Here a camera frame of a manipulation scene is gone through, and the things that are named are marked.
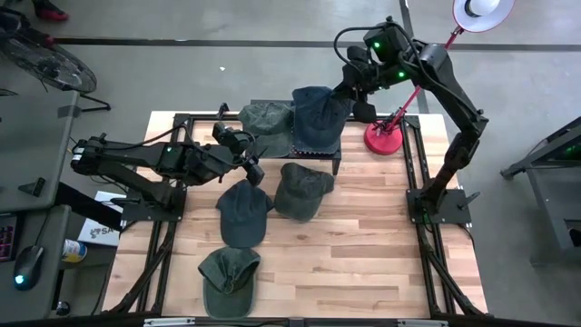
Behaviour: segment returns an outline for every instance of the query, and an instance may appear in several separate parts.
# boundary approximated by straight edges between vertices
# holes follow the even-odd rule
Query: shoe
[[[69,19],[69,15],[66,12],[62,11],[48,0],[35,2],[34,13],[40,19],[54,22],[62,22]]]

